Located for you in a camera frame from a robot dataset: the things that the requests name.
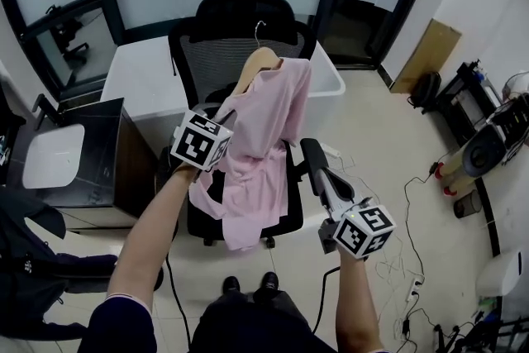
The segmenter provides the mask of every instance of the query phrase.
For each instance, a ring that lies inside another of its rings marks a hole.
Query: white container
[[[476,280],[476,293],[483,297],[505,296],[522,275],[521,250],[509,251],[492,258]]]
[[[346,91],[335,66],[317,43],[303,136],[317,133]],[[182,80],[173,74],[167,37],[121,45],[108,71],[101,101],[125,98],[124,107],[150,148],[159,155],[188,110]]]

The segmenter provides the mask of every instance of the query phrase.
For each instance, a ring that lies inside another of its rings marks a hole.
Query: tiled floor
[[[346,94],[336,115],[326,121],[319,139],[341,151],[347,173],[342,173],[344,178],[362,193],[374,190],[399,225],[384,250],[371,255],[366,262],[383,342],[386,348],[396,351],[401,341],[393,335],[395,322],[403,317],[406,307],[412,306],[406,304],[405,298],[413,272],[420,272],[404,226],[407,204],[403,186],[415,175],[425,178],[431,163],[450,147],[443,143],[432,118],[414,111],[404,96],[390,94],[376,73],[342,71],[341,75],[347,84]],[[331,166],[341,168],[335,160],[330,162]],[[201,240],[185,234],[184,224],[180,226],[169,258],[192,331],[204,308],[220,293],[225,277],[236,275],[243,290],[252,291],[267,270],[276,271],[281,287],[290,293],[311,326],[314,325],[322,275],[338,265],[338,257],[322,253],[317,228],[325,214],[312,196],[307,179],[300,189],[305,225],[300,231],[277,237],[273,250],[258,246],[252,251],[231,253],[221,243],[213,248],[204,247]],[[491,256],[484,217],[476,214],[464,220],[456,219],[450,201],[441,195],[434,179],[424,185],[410,184],[408,194],[410,231],[427,277],[418,307],[424,308],[434,323],[440,323],[449,332],[455,324],[468,321],[477,308],[474,281]],[[82,255],[116,253],[121,243],[122,235],[118,233],[98,237],[68,234],[66,241],[50,241],[56,250]],[[393,264],[391,272],[384,262]],[[168,275],[165,277],[155,294],[153,310],[158,349],[184,352],[187,346],[183,321]],[[337,284],[338,274],[332,274],[327,281],[324,313],[317,331],[320,338],[334,347]],[[104,294],[65,295],[64,305],[56,304],[46,319],[86,324],[103,298]],[[419,352],[431,351],[431,330],[422,313],[412,316],[411,334],[419,345]],[[76,341],[60,343],[64,353],[75,351],[78,344]],[[59,351],[55,343],[32,342],[31,348],[37,353]],[[412,346],[402,350],[411,351]]]

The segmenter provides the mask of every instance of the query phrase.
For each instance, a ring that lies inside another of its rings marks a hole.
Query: black pants
[[[258,289],[253,296],[236,290],[229,290],[215,302],[211,303],[205,313],[219,307],[232,306],[242,303],[255,303],[263,308],[272,308],[302,321],[308,327],[307,319],[299,312],[293,300],[284,291],[274,289]]]

